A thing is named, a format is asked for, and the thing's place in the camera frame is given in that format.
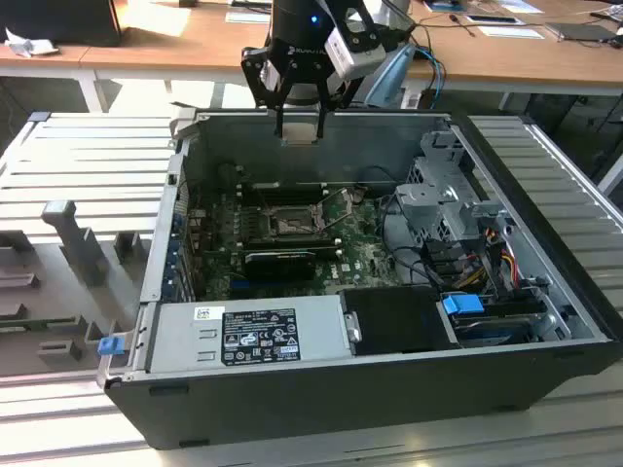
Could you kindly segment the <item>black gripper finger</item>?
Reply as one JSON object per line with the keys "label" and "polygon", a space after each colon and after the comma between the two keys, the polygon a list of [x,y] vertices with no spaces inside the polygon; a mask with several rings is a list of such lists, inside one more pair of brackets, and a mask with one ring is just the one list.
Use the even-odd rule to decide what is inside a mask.
{"label": "black gripper finger", "polygon": [[330,94],[326,79],[316,79],[315,86],[318,93],[319,113],[316,126],[316,137],[321,139],[324,135],[324,125],[329,113],[336,110],[347,109],[355,94],[359,90],[364,78],[357,78],[343,84],[341,92]]}
{"label": "black gripper finger", "polygon": [[[277,74],[273,85],[262,80],[262,71],[269,65]],[[241,69],[257,106],[275,111],[275,135],[283,136],[284,104],[295,84],[297,64],[285,46],[246,47],[241,52]]]}

